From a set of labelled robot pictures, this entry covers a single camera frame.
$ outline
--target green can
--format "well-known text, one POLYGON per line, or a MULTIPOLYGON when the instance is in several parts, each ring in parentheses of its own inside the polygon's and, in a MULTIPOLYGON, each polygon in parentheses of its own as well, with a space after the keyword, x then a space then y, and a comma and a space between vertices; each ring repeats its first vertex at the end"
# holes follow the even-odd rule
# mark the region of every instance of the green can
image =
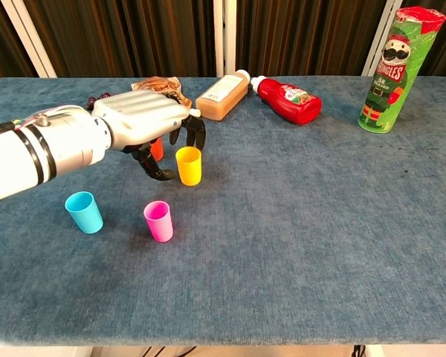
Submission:
POLYGON ((442 13, 418 6, 401 8, 396 12, 358 118, 362 128, 376 133, 389 132, 393 128, 445 20, 442 13))

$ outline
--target snack bag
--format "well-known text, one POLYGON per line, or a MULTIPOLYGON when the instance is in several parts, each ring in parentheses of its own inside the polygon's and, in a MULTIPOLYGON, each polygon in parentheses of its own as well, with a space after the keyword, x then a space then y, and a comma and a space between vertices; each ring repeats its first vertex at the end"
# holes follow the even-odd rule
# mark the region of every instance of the snack bag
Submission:
POLYGON ((167 97, 174 98, 187 108, 192 107, 192 101, 184 97, 181 93, 181 84, 177 77, 150 77, 146 80, 131 84, 131 88, 133 91, 136 89, 150 89, 157 93, 165 94, 167 97))
POLYGON ((358 123, 369 132, 389 132, 410 93, 446 16, 423 7, 396 12, 358 123))

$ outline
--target red ketchup bottle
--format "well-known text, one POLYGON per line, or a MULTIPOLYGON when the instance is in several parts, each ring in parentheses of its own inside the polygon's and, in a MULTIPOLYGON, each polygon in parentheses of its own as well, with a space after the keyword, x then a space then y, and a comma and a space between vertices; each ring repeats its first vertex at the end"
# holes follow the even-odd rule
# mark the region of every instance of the red ketchup bottle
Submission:
POLYGON ((280 116, 304 125, 313 121, 322 109, 322 100, 292 84, 279 83, 264 76, 251 80, 253 90, 280 116))

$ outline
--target pink cup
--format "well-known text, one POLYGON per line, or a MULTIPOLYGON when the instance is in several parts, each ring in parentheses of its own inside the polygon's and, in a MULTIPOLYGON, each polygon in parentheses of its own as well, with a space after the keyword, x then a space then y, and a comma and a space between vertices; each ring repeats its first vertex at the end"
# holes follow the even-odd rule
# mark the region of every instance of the pink cup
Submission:
POLYGON ((143 209, 152 236, 157 242, 168 242, 173 236, 170 206, 164 201, 150 202, 143 209))

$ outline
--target dark curtain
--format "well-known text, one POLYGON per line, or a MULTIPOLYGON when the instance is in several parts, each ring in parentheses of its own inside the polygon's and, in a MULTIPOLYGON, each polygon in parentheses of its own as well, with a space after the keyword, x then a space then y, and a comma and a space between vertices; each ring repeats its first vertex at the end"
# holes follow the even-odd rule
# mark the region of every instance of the dark curtain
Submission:
POLYGON ((36 71, 0 2, 0 77, 36 77, 36 71))
POLYGON ((385 0, 239 0, 236 67, 251 75, 360 75, 385 0))
MULTIPOLYGON (((402 7, 422 6, 446 15, 446 0, 404 0, 402 7)), ((426 56, 418 75, 446 76, 446 21, 436 36, 433 47, 426 56)))
POLYGON ((58 77, 213 77, 213 2, 25 0, 58 77))

